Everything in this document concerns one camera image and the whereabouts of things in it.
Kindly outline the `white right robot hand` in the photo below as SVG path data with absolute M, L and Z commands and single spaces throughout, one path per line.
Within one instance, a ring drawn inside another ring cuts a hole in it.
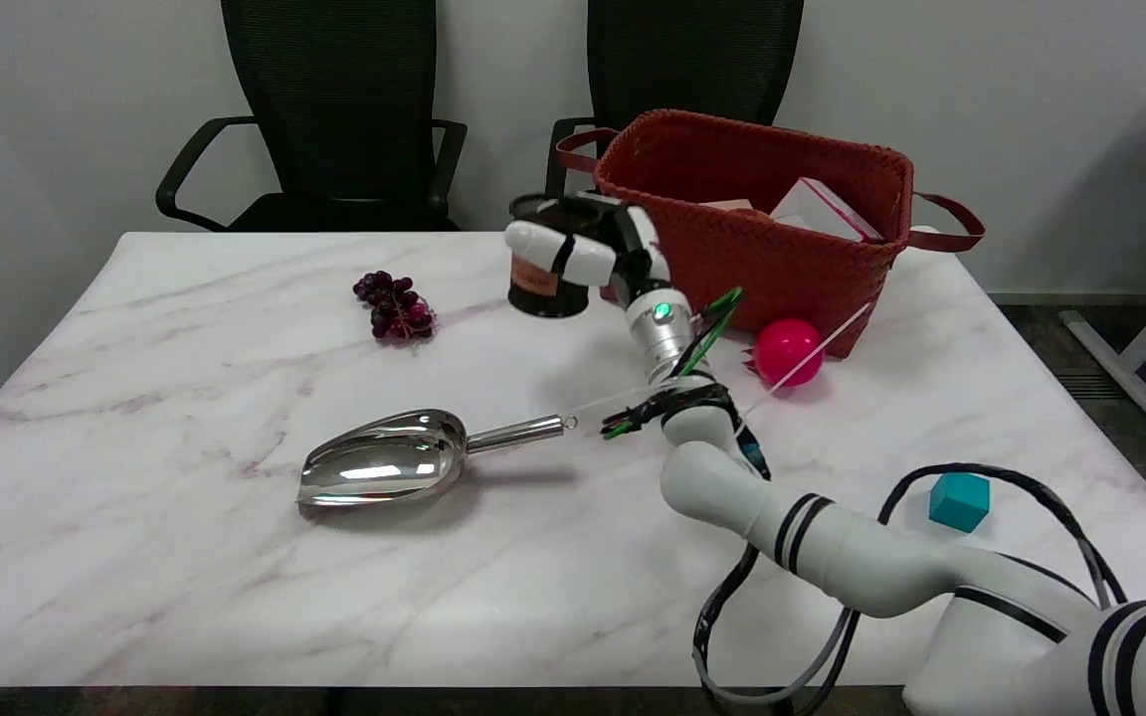
M 628 305 L 672 288 L 659 233 L 638 205 L 596 192 L 532 192 L 515 198 L 509 213 L 507 299 L 523 313 L 568 318 L 588 307 L 592 289 Z

